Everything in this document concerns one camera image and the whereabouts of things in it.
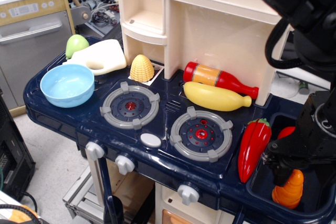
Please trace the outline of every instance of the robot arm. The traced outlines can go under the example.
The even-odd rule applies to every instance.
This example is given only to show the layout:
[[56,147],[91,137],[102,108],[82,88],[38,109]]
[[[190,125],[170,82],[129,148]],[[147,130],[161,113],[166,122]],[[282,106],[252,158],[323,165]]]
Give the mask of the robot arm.
[[336,71],[336,0],[264,0],[295,29],[299,58],[311,68]]
[[[269,41],[274,41],[281,33],[281,27],[290,23],[295,29],[297,65],[306,64],[314,70],[335,73],[336,0],[264,1],[282,16]],[[269,51],[266,45],[266,55],[272,66],[297,66],[270,60]],[[318,167],[316,172],[321,184],[336,183],[335,84],[334,81],[330,92],[311,94],[297,117],[295,131],[268,144],[263,159],[273,169],[276,185],[282,186],[294,168],[303,169],[310,165]]]

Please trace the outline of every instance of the floor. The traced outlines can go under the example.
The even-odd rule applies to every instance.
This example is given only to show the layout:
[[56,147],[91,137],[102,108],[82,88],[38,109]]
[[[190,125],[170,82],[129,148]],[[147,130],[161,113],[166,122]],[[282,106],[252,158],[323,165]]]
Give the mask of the floor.
[[[318,89],[309,86],[310,92]],[[304,103],[307,95],[300,91],[299,81],[276,75],[272,93]],[[36,172],[27,191],[37,201],[38,214],[51,224],[71,223],[62,198],[88,166],[87,160],[77,151],[73,141],[35,124],[27,115],[14,120],[36,162]],[[22,204],[34,208],[29,198],[24,198]]]

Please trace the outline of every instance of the toy bowl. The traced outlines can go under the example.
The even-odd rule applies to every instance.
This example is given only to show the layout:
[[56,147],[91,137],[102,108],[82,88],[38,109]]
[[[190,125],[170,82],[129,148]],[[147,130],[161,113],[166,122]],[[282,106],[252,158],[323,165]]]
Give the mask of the toy bowl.
[[92,96],[95,88],[94,75],[82,65],[61,65],[42,77],[40,88],[51,104],[72,108],[85,103]]

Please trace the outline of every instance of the white button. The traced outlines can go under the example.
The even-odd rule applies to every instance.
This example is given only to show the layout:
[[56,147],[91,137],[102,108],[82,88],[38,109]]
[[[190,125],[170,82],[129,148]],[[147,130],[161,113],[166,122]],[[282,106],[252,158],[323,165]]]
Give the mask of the white button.
[[143,133],[140,136],[140,140],[144,145],[151,148],[159,148],[161,146],[161,140],[153,134]]
[[123,155],[119,155],[115,159],[115,163],[119,168],[119,173],[122,175],[126,175],[134,170],[135,164],[128,158]]
[[177,189],[178,195],[182,198],[182,203],[189,206],[190,203],[197,202],[200,198],[199,193],[192,187],[180,185]]
[[99,158],[104,157],[105,155],[105,151],[104,149],[99,146],[98,144],[94,143],[94,142],[89,142],[86,146],[86,153],[89,155],[89,157],[95,161]]

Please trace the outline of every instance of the yellow banana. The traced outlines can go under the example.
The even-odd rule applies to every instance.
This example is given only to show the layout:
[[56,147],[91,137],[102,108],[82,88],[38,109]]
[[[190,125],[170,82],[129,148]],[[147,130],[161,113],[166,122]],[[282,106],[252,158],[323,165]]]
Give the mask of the yellow banana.
[[234,91],[198,82],[186,82],[183,89],[190,101],[211,110],[232,111],[252,104],[252,98],[248,95],[242,97]]

